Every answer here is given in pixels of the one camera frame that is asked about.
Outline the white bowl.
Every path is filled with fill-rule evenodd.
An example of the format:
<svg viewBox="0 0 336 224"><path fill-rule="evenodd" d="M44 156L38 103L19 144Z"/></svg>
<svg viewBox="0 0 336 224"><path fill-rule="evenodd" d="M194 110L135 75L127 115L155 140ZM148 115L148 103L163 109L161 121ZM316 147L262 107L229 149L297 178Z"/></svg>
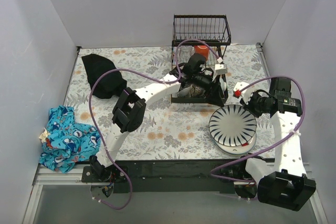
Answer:
<svg viewBox="0 0 336 224"><path fill-rule="evenodd" d="M221 89L223 92L223 95L226 96L227 93L227 83L225 81L223 81L222 79L220 79L220 83L221 83Z"/></svg>

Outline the orange ceramic mug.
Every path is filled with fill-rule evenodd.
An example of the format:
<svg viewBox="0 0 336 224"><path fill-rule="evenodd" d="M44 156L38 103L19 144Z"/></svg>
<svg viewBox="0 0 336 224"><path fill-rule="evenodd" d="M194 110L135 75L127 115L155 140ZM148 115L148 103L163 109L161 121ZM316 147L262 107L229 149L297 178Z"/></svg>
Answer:
<svg viewBox="0 0 336 224"><path fill-rule="evenodd" d="M207 46L204 45L194 46L194 52L197 56L197 59L204 59L205 62L208 60L209 48Z"/></svg>

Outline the blue striped white plate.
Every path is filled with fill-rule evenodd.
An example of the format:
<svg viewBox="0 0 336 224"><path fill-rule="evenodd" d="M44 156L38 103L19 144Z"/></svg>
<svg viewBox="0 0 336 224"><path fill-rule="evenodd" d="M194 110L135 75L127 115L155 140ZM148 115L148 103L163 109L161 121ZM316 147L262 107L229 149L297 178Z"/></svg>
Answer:
<svg viewBox="0 0 336 224"><path fill-rule="evenodd" d="M241 105L229 104L217 109L209 120L212 139L222 147L245 147L256 136L256 118Z"/></svg>

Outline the black wire dish rack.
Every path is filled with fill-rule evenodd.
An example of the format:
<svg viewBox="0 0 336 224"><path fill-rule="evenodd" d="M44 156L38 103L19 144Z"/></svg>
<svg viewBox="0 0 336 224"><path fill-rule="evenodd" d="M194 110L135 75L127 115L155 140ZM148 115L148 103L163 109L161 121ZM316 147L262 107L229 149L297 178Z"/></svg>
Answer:
<svg viewBox="0 0 336 224"><path fill-rule="evenodd" d="M214 68L218 58L224 61L224 54L231 44L231 33L226 15L174 15L173 38L171 44L171 68L179 64L179 49L181 46L204 45L209 48L206 68ZM226 74L221 76L226 81ZM224 97L226 103L228 91ZM171 95L173 103L206 103L205 96L200 98L178 97L177 93Z"/></svg>

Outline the blue patterned dark bowl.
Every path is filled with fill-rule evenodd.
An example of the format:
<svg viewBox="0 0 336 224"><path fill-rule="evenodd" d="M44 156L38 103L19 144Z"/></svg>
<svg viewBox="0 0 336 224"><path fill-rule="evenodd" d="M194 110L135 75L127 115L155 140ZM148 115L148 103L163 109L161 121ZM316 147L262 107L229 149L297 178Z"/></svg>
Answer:
<svg viewBox="0 0 336 224"><path fill-rule="evenodd" d="M189 92L188 92L188 97L191 98L200 98L204 95L205 90L204 88L197 86L195 84L192 84L189 86Z"/></svg>

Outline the cream pink bowl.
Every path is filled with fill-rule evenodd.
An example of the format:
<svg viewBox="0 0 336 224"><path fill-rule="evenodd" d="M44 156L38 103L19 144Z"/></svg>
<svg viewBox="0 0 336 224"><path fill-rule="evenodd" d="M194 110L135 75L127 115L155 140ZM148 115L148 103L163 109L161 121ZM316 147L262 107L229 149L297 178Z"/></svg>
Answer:
<svg viewBox="0 0 336 224"><path fill-rule="evenodd" d="M177 93L178 97L189 97L191 95L191 87L184 88Z"/></svg>

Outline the clear faceted glass tumbler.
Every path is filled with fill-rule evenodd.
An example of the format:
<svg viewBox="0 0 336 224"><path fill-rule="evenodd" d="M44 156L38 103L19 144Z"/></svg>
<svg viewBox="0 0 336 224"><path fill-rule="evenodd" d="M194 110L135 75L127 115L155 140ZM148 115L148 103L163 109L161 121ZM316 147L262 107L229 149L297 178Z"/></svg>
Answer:
<svg viewBox="0 0 336 224"><path fill-rule="evenodd" d="M181 46L179 49L179 62L187 63L192 55L192 46Z"/></svg>

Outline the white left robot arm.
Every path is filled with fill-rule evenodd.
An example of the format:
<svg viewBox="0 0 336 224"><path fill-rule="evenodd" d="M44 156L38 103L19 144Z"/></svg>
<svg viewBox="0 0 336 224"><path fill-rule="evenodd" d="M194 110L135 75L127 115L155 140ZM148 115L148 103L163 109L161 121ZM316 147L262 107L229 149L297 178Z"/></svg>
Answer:
<svg viewBox="0 0 336 224"><path fill-rule="evenodd" d="M226 88L221 84L221 76L227 73L227 67L222 58L217 59L211 75L202 70L206 58L193 54L187 63L176 67L162 79L154 80L148 86L139 89L124 88L119 95L112 114L112 123L107 137L102 138L98 153L89 158L95 178L106 182L111 178L114 159L129 133L135 131L143 122L145 109L152 103L168 95L178 93L180 87L190 83L204 89L206 103L224 106Z"/></svg>

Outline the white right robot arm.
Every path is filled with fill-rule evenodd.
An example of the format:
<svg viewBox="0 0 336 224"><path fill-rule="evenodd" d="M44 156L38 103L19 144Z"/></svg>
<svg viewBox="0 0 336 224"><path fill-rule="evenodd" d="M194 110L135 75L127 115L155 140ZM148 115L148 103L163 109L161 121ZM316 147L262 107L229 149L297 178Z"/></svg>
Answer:
<svg viewBox="0 0 336 224"><path fill-rule="evenodd" d="M234 96L255 117L269 114L275 133L275 162L269 167L257 155L238 166L238 176L257 184L261 203L299 211L316 190L316 182L307 177L300 147L299 127L305 103L291 94L292 80L273 77L265 97L246 82L234 86Z"/></svg>

